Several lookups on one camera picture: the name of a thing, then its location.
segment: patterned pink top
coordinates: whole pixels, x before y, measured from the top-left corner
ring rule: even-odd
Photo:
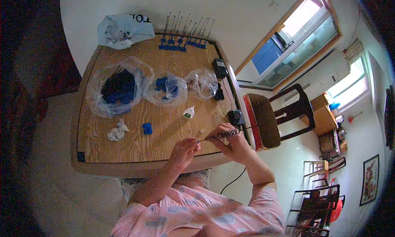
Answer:
[[[283,233],[284,214],[276,191],[268,186],[257,190],[248,206],[194,186],[170,188],[165,197],[148,207],[130,204],[110,236],[157,236],[164,237],[180,228],[201,229],[206,224],[241,233],[258,231],[259,234]]]

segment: picture frame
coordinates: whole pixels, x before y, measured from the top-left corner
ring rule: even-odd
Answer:
[[[359,206],[370,203],[376,199],[379,171],[380,161],[378,154],[363,162],[363,182]]]

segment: wall outlet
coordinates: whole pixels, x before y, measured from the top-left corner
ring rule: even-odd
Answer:
[[[273,1],[272,3],[270,3],[269,7],[271,7],[273,10],[277,10],[277,8],[279,8],[279,6],[276,3],[276,1]]]

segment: clear plastic bag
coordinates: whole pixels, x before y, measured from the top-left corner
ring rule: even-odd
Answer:
[[[126,49],[136,42],[155,37],[148,17],[141,14],[107,15],[98,25],[100,45],[116,50]]]
[[[191,71],[185,78],[189,92],[196,98],[207,100],[212,98],[218,89],[215,73],[207,68]]]
[[[156,79],[145,92],[146,100],[157,106],[175,107],[185,104],[188,97],[186,81],[170,72],[156,73]]]
[[[102,91],[105,83],[107,80],[111,79],[112,76],[116,75],[114,73],[123,73],[134,79],[134,82],[126,86],[127,88],[122,88],[121,94],[116,94],[116,97],[123,97],[127,94],[129,100],[120,101],[114,96],[105,96],[105,98],[103,98]],[[145,91],[152,83],[153,78],[154,69],[134,56],[130,56],[121,62],[112,64],[96,72],[86,86],[86,99],[91,107],[92,113],[96,116],[112,118],[113,116],[129,112],[133,106],[141,101]]]

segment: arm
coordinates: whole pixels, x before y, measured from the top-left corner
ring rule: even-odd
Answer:
[[[273,171],[258,157],[251,149],[240,132],[238,135],[227,137],[228,145],[225,145],[217,138],[210,138],[220,132],[232,130],[234,127],[230,123],[222,123],[208,135],[208,140],[212,142],[220,151],[232,161],[246,166],[251,183],[254,185],[252,192],[263,186],[270,186],[276,190],[276,183]]]
[[[187,138],[177,142],[171,152],[169,161],[155,176],[137,189],[128,205],[140,203],[148,207],[153,203],[158,203],[200,149],[200,143],[195,138]]]

